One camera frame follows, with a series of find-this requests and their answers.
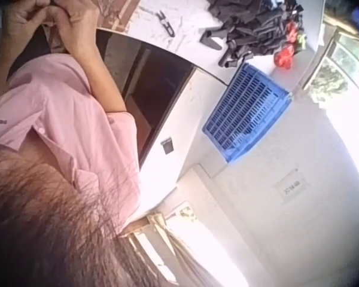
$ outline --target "dark hair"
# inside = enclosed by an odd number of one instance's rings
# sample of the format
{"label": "dark hair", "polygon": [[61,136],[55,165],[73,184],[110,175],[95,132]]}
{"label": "dark hair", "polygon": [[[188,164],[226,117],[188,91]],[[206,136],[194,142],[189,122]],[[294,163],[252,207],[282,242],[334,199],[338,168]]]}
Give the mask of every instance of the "dark hair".
{"label": "dark hair", "polygon": [[159,285],[128,239],[104,232],[93,202],[47,166],[2,163],[0,153],[0,287]]}

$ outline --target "wall sign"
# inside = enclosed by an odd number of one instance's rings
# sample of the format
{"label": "wall sign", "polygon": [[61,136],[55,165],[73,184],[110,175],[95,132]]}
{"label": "wall sign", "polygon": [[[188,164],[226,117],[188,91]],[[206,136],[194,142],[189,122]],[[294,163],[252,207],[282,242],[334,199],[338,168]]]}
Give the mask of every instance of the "wall sign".
{"label": "wall sign", "polygon": [[273,187],[279,192],[284,200],[291,200],[309,186],[310,185],[299,170],[294,169]]}

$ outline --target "curtain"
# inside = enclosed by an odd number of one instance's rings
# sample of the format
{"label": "curtain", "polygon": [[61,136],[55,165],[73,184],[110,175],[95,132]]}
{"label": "curtain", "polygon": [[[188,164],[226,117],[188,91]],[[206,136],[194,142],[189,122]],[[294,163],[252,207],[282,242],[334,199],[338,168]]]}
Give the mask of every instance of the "curtain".
{"label": "curtain", "polygon": [[170,248],[173,250],[182,270],[195,287],[223,287],[213,275],[198,263],[186,244],[168,229],[161,213],[148,215],[148,220],[167,237]]}

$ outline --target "hand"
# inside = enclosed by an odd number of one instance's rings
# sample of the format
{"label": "hand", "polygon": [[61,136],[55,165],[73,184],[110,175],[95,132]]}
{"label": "hand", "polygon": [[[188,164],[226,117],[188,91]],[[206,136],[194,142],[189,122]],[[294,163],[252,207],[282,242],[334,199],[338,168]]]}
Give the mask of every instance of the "hand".
{"label": "hand", "polygon": [[55,0],[49,13],[56,22],[62,42],[80,63],[98,53],[96,29],[99,9],[91,0]]}
{"label": "hand", "polygon": [[14,61],[25,49],[36,29],[47,17],[50,0],[19,0],[3,15],[0,53]]}

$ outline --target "scissors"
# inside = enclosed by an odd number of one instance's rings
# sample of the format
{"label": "scissors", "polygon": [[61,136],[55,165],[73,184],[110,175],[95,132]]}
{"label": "scissors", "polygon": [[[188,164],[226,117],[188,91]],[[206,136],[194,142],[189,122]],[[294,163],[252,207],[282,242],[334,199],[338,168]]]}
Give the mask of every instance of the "scissors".
{"label": "scissors", "polygon": [[174,32],[174,30],[172,28],[172,25],[170,25],[169,21],[166,19],[165,14],[162,11],[160,11],[159,13],[156,13],[156,16],[160,20],[162,26],[165,28],[165,30],[167,31],[169,36],[174,38],[175,37],[175,32]]}

